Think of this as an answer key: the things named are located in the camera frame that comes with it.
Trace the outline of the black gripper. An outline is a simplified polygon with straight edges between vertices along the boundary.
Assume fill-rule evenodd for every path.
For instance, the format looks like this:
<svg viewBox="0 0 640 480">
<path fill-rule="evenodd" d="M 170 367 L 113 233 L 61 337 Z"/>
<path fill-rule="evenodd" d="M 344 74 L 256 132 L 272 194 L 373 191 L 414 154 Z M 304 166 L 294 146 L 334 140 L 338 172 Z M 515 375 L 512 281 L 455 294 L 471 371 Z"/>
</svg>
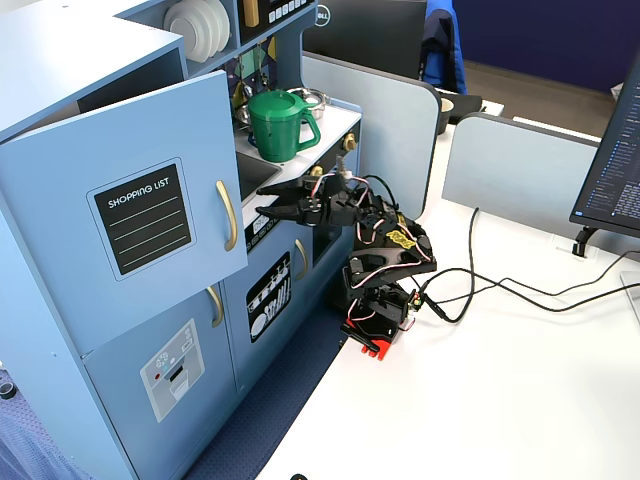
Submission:
<svg viewBox="0 0 640 480">
<path fill-rule="evenodd" d="M 257 189 L 256 194 L 260 196 L 299 200 L 257 207 L 256 212 L 269 219 L 305 226 L 353 226 L 361 216 L 361 206 L 369 187 L 360 185 L 351 188 L 342 177 L 319 180 L 319 176 L 302 175 Z"/>
</svg>

